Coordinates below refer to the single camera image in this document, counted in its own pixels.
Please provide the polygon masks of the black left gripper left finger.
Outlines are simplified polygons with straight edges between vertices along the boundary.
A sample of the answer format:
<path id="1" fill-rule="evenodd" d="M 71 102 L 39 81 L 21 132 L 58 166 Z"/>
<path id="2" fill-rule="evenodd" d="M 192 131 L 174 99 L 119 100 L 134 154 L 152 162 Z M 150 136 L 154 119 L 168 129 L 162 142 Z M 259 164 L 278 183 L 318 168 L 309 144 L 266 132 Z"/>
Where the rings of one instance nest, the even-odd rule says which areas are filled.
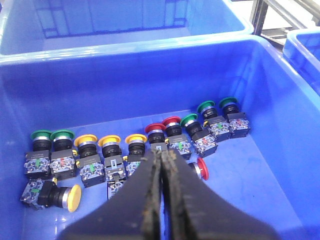
<path id="1" fill-rule="evenodd" d="M 138 169 L 107 202 L 63 230 L 60 240 L 159 240 L 161 159 L 145 154 Z"/>

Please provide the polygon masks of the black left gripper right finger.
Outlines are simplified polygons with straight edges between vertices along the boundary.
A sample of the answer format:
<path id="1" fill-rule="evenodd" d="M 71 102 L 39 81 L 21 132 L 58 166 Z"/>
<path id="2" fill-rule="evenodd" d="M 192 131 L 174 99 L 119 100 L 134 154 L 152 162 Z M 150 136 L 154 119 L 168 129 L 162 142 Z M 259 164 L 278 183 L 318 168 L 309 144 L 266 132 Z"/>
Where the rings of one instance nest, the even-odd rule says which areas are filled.
<path id="1" fill-rule="evenodd" d="M 269 224 L 212 191 L 176 150 L 161 154 L 165 237 L 168 240 L 278 240 Z"/>

